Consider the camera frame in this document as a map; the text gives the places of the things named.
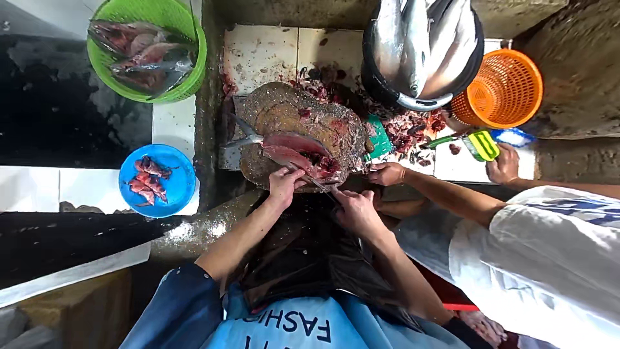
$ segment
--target fish head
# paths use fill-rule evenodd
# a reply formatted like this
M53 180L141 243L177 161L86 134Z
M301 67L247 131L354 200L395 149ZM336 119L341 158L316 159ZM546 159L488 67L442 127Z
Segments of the fish head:
M417 58L415 69L411 72L411 77L409 79L409 91L411 91L411 95L413 97L417 97L422 93L422 89L424 88L424 84L427 80L427 74L424 69L424 63L426 61L426 56L424 52L420 54Z

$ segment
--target white tile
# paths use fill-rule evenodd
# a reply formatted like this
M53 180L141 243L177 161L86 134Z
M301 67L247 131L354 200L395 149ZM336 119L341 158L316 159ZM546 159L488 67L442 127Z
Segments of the white tile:
M58 188L57 168L0 166L0 212L58 212Z
M502 48L502 39L484 39L484 54Z
M247 96L272 81L295 79L298 28L237 25L224 33L224 73Z
M175 103L153 104L153 143L175 147L193 161L195 119L196 96Z
M60 169L60 202L97 207L105 214L128 210L118 189L118 170Z
M337 66L347 74L339 82L355 90L355 79L360 75L363 60L363 35L364 32L359 30L300 28L297 70L303 67Z
M452 155L449 145L461 147L457 155ZM435 177L445 181L488 183L485 163L477 161L469 153L462 140L439 144L435 153Z

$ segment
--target raw fish meat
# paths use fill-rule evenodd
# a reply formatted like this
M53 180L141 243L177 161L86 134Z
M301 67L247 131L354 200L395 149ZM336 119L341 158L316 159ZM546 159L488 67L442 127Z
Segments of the raw fish meat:
M159 182L159 177L153 177L149 175L144 181L144 184L146 184L147 187L151 188L153 193L155 193L155 195L157 195L157 197L161 199L161 201L168 202L168 199L166 198L166 190Z
M146 155L142 156L142 160L137 160L134 165L136 166L136 170L140 172L146 172L164 179L170 178L171 171L162 170L155 161L152 161L151 158Z
M155 194L141 181L137 179L132 179L129 181L129 185L131 186L131 191L134 193L138 193L146 199L144 204L139 204L139 206L147 206L147 205L155 205Z

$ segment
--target wrist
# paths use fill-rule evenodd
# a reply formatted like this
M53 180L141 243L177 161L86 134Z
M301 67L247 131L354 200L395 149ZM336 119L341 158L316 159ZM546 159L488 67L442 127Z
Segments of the wrist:
M394 248L394 246L400 248L398 241L396 241L396 236L387 227L383 227L375 233L366 236L368 236L367 242L375 250L388 251Z
M290 206L290 202L286 199L283 199L281 196L273 196L270 194L269 197L267 197L267 200L265 200L265 202L263 203L263 205L268 206L271 210L276 210L277 212L282 213L285 209L288 208L288 206Z

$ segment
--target fish skin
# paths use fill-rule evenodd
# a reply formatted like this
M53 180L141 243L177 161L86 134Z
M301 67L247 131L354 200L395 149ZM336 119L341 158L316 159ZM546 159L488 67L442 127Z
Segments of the fish skin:
M428 16L424 0L408 0L402 12L405 39L399 76L404 79L401 92L418 97L427 79L426 60L430 56Z
M435 74L428 77L427 84L420 97L431 99L449 93L450 91L447 90L447 87L463 72L477 44L474 13L469 7L464 7L459 23L456 26L454 42L446 53L446 57L441 62L439 69L437 69Z
M456 37L456 26L461 18L463 7L465 3L469 4L469 1L453 0L443 17L439 19L439 23L431 28L429 33L430 57L427 63L428 75L435 74L443 62Z
M403 30L399 0L381 0L373 30L373 57L388 82L398 76L401 65Z

